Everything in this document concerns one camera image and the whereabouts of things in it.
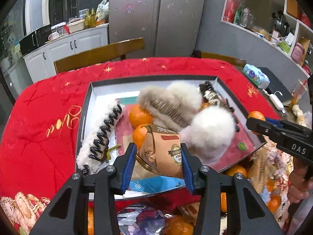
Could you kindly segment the person's right hand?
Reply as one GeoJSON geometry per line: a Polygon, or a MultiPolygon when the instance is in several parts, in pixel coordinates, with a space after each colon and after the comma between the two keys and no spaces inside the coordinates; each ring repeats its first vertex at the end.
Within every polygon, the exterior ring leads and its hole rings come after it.
{"type": "Polygon", "coordinates": [[[293,171],[289,176],[290,185],[288,190],[288,200],[291,203],[299,203],[310,195],[312,178],[310,180],[305,179],[307,170],[307,165],[304,165],[296,157],[293,158],[293,171]]]}

